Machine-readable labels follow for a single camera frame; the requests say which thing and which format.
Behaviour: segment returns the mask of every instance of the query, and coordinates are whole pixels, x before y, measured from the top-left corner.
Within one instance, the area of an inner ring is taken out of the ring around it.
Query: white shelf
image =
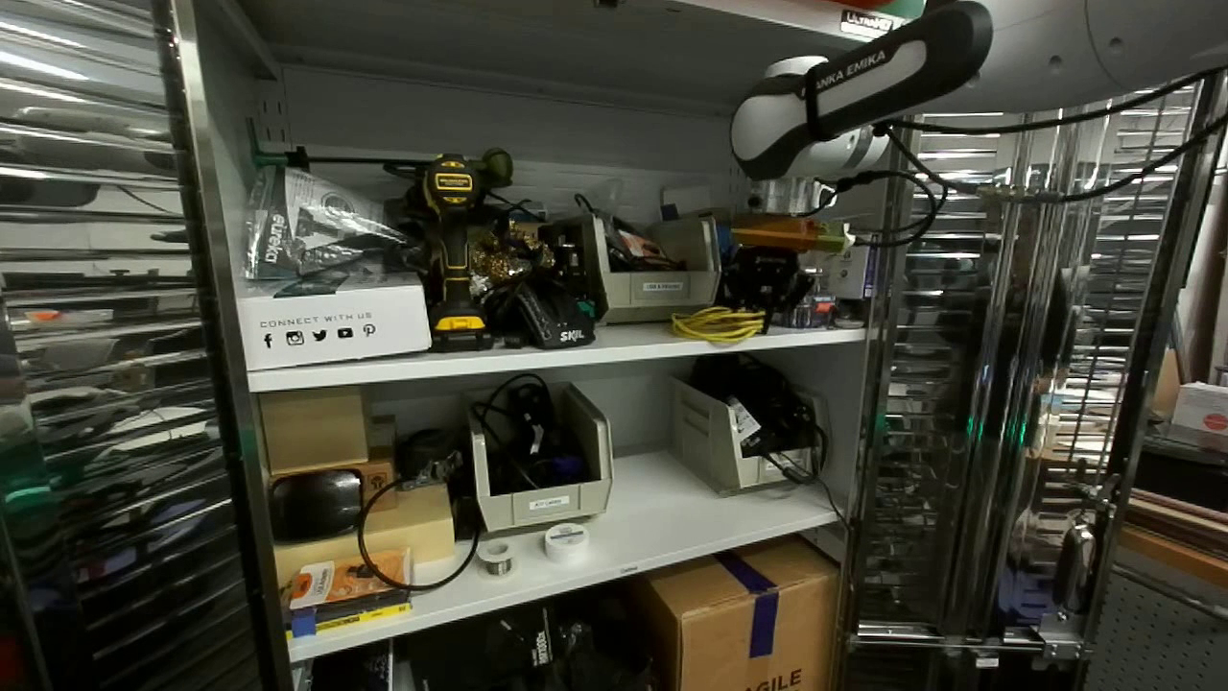
[[[666,326],[601,326],[591,345],[579,347],[468,347],[468,351],[420,351],[379,359],[336,359],[306,369],[248,372],[248,391],[304,391],[304,387],[353,387],[353,385],[404,385],[404,381],[448,381],[485,372],[540,372],[540,369],[588,369],[617,359],[666,359],[707,351],[762,351],[802,345],[849,345],[865,342],[865,328],[767,328],[739,345],[711,345],[666,332]]]
[[[540,553],[540,530],[515,533],[515,569],[486,574],[473,564],[457,582],[413,593],[411,614],[350,625],[320,635],[288,642],[290,664],[330,655],[341,649],[420,634],[431,625],[477,616],[486,608],[624,578],[665,564],[700,560],[711,553],[773,541],[835,521],[815,488],[762,488],[750,493],[719,493],[691,477],[672,452],[636,452],[615,461],[615,493],[606,515],[588,521],[588,556],[577,564]]]

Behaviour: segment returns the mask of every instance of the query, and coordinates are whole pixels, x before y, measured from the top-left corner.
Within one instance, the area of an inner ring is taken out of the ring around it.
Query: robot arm
[[[1037,111],[1228,66],[1223,0],[955,0],[834,60],[767,72],[732,113],[751,180],[856,173],[912,108]]]

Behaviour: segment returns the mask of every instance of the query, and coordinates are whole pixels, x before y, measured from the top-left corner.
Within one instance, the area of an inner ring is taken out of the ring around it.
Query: power drill
[[[510,152],[486,149],[480,161],[468,161],[460,152],[440,152],[421,168],[421,199],[436,218],[440,230],[440,294],[434,304],[434,345],[436,347],[486,347],[495,337],[486,328],[486,318],[480,304],[473,300],[473,268],[468,268],[468,223],[480,207],[480,199],[492,186],[510,184]]]

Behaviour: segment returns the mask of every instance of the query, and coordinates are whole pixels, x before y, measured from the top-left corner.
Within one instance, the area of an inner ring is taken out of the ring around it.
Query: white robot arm
[[[842,176],[900,111],[1041,111],[1228,66],[1228,0],[953,0],[834,60],[776,66],[732,113],[751,180]]]

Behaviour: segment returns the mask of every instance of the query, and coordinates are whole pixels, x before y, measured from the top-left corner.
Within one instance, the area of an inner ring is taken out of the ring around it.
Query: tape roll
[[[510,570],[510,541],[485,541],[477,547],[477,560],[492,570],[492,574],[505,574]]]
[[[588,553],[588,530],[579,521],[559,521],[540,533],[549,560],[579,560]]]

